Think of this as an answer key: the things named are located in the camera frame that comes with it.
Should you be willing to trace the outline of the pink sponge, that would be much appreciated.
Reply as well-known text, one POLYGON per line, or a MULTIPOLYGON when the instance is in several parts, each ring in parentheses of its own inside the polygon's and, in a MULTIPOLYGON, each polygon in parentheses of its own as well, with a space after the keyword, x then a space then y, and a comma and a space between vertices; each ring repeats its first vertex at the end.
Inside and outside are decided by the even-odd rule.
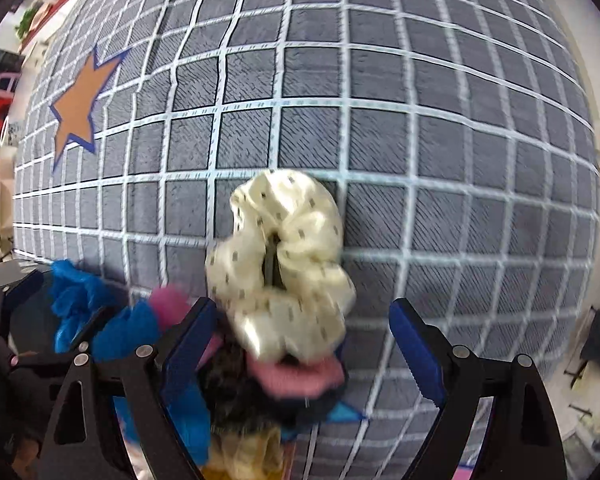
POLYGON ((149 296, 148 304, 163 332, 180 324, 192 306, 184 292, 173 285, 154 289, 149 296))

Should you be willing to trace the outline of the blue plastic shoe cover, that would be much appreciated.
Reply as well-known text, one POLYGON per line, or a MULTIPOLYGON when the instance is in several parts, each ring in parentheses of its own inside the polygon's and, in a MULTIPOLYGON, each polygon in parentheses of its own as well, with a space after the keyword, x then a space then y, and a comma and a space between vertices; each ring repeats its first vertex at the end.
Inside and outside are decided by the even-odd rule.
MULTIPOLYGON (((69 260, 52 263, 52 311, 58 317, 55 351, 65 353, 78 341, 78 335, 102 307, 114 306, 114 292, 96 275, 76 268, 69 260)), ((125 358, 142 344, 155 344, 166 333, 160 330, 148 299, 118 312, 91 339, 92 356, 97 362, 125 358)), ((211 422, 194 372, 185 388, 164 400, 174 427, 194 463, 207 463, 211 422)))

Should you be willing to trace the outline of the cream dotted scrunchie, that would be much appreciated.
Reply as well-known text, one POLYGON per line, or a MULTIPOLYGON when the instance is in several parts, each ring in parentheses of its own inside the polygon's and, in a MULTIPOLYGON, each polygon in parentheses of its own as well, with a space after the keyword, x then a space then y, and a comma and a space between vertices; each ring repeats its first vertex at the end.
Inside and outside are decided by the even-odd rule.
POLYGON ((235 188, 230 209, 233 233, 210 250, 206 279, 236 339, 262 362, 332 354, 356 297, 332 194, 300 171, 268 170, 235 188))

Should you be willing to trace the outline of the leopard print scarf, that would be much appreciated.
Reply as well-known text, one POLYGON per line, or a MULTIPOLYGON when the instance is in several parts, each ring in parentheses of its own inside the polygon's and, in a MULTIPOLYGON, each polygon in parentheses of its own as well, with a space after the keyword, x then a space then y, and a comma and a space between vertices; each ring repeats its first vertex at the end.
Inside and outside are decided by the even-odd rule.
POLYGON ((268 396, 248 372, 246 350, 225 323, 214 333, 219 347, 196 371, 214 434, 256 434, 294 424, 288 406, 268 396))

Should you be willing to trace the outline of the pink navy knit sock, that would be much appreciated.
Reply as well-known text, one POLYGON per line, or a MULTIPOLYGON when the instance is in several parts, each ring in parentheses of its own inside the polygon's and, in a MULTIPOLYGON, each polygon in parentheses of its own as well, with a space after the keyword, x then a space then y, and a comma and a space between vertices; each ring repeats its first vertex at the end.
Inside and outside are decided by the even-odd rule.
MULTIPOLYGON (((204 362, 218 347, 214 337, 212 349, 204 354, 204 362)), ((260 382, 264 392, 294 412, 294 424, 290 428, 279 426, 286 430, 324 422, 348 385, 346 369, 333 354, 312 364, 299 363, 290 356, 268 363, 256 360, 247 351, 246 355, 248 372, 260 382)))

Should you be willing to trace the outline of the beige fuzzy sock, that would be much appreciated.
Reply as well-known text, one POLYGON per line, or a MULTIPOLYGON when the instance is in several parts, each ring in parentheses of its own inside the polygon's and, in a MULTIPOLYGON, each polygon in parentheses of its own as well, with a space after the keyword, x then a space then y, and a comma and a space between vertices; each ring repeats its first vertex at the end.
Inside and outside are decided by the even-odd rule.
POLYGON ((285 456, 279 426, 254 434, 214 434, 207 463, 201 467, 206 479, 268 480, 284 476, 285 456))

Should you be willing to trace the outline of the grey checkered star rug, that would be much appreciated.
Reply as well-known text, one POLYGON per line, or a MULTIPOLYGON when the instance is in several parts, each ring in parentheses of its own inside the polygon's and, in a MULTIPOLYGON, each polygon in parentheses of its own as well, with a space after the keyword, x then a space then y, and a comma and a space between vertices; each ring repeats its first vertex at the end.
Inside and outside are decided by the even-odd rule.
POLYGON ((564 353, 592 266, 590 112, 543 0, 79 0, 32 90, 15 251, 133 296, 204 292, 230 193, 268 168, 335 197, 362 422, 297 479, 396 479, 434 421, 389 334, 411 301, 492 359, 564 353))

